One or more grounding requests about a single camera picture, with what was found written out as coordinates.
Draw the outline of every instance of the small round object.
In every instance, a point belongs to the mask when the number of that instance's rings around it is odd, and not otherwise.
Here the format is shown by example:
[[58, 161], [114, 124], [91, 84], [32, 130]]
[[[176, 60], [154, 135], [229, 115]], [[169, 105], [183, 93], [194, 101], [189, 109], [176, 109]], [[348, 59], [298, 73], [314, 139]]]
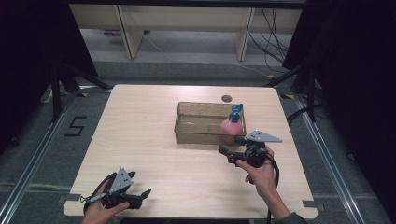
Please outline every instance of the small round object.
[[233, 100], [233, 97], [231, 97], [231, 95], [223, 95], [221, 96], [221, 100], [225, 103], [230, 103]]

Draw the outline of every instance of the blue object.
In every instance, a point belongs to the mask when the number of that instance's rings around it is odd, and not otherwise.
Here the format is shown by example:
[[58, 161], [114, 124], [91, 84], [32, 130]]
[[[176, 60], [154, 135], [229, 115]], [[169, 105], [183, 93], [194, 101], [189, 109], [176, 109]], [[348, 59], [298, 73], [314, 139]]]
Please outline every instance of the blue object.
[[233, 105], [233, 107], [231, 107], [231, 110], [233, 112], [231, 112], [230, 115], [228, 116], [228, 120], [230, 120], [232, 123], [238, 122], [240, 119], [239, 112], [242, 111], [243, 107], [244, 107], [243, 104]]

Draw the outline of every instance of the person's arm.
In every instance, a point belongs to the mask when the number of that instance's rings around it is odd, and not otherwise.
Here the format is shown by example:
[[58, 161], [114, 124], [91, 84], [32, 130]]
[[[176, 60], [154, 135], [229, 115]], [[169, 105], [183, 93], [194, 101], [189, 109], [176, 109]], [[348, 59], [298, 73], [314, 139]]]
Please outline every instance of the person's arm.
[[[96, 195], [103, 193], [107, 183], [108, 180], [102, 185], [101, 188], [99, 188]], [[88, 207], [81, 224], [106, 224], [110, 219], [117, 221], [115, 215], [127, 209], [128, 207], [129, 203], [120, 203], [115, 207], [106, 209], [102, 206], [102, 202], [100, 200], [96, 201]]]
[[[274, 151], [269, 147], [266, 147], [266, 149], [274, 157]], [[274, 168], [271, 162], [265, 160], [264, 165], [259, 168], [254, 168], [245, 161], [237, 161], [236, 164], [248, 173], [245, 182], [250, 180], [254, 182], [258, 194], [264, 199], [276, 222], [292, 217], [288, 207], [283, 203], [276, 190]]]

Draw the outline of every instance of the clear container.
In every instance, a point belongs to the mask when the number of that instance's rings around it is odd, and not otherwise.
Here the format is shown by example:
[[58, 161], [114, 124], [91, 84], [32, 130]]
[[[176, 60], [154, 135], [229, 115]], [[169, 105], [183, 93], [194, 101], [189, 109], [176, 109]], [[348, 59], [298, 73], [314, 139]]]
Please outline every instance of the clear container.
[[[220, 133], [221, 123], [228, 118], [233, 104], [211, 104], [179, 102], [175, 124], [177, 143], [201, 145], [230, 145], [223, 139], [230, 135]], [[246, 132], [244, 110], [239, 113], [243, 125], [242, 135]]]

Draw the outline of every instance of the pink object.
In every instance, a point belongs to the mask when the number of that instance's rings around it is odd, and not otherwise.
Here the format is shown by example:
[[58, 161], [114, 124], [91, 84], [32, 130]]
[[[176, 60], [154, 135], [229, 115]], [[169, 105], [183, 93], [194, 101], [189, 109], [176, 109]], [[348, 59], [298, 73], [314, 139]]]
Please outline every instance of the pink object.
[[223, 140], [228, 144], [233, 144], [233, 137], [242, 135], [244, 132], [244, 127], [242, 125], [241, 119], [239, 118], [239, 112], [242, 110], [242, 106], [242, 104], [233, 106], [233, 112], [220, 125], [220, 133], [230, 135], [223, 137]]

